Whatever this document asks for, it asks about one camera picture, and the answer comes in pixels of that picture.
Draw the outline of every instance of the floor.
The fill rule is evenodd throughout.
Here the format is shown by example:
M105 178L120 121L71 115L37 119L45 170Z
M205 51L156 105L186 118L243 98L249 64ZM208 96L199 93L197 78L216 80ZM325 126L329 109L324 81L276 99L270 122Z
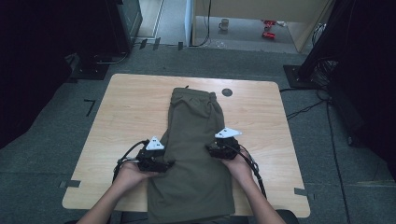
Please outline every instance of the floor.
M186 43L184 17L186 0L140 0L143 23L138 34L139 39L154 42L161 38L160 44L177 45ZM216 17L196 17L196 39L194 45L204 43L209 24L209 38L202 48L239 49L278 53L299 53L294 47L286 26L276 24L270 30L274 39L262 37L263 22L260 20L229 19L227 31L219 28L221 19ZM308 43L302 54L307 55L312 49Z

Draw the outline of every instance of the hand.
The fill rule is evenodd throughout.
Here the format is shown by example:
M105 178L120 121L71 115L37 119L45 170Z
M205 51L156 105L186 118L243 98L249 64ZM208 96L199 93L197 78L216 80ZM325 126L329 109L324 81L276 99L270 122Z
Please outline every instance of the hand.
M155 176L158 173L156 172L142 172L137 167L137 164L132 161L126 161L122 164L119 174L117 178L114 180L113 186L125 192L129 189L132 189L137 184L139 184L142 180Z
M248 154L245 150L242 149L241 153L248 158ZM233 160L221 160L221 162L227 166L231 175L239 184L253 180L251 168L241 155L236 155Z

